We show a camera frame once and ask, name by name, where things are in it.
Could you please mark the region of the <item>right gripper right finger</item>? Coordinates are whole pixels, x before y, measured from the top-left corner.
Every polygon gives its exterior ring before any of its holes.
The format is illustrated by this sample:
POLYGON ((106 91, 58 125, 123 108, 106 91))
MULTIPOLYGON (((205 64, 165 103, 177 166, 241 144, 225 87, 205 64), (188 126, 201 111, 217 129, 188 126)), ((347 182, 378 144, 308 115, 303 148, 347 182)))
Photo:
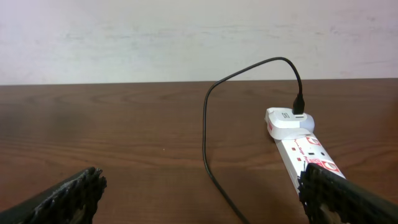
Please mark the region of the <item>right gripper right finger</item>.
POLYGON ((397 205, 310 163, 298 178, 310 223, 397 224, 397 205))

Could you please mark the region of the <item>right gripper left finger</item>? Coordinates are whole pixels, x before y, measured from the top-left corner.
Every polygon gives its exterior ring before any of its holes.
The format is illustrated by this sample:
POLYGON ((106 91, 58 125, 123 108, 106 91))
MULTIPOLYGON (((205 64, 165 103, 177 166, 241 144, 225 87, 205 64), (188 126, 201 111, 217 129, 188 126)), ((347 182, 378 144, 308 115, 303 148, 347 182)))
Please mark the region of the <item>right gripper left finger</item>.
POLYGON ((75 175, 1 212, 2 224, 92 224, 106 188, 102 170, 83 169, 75 175))

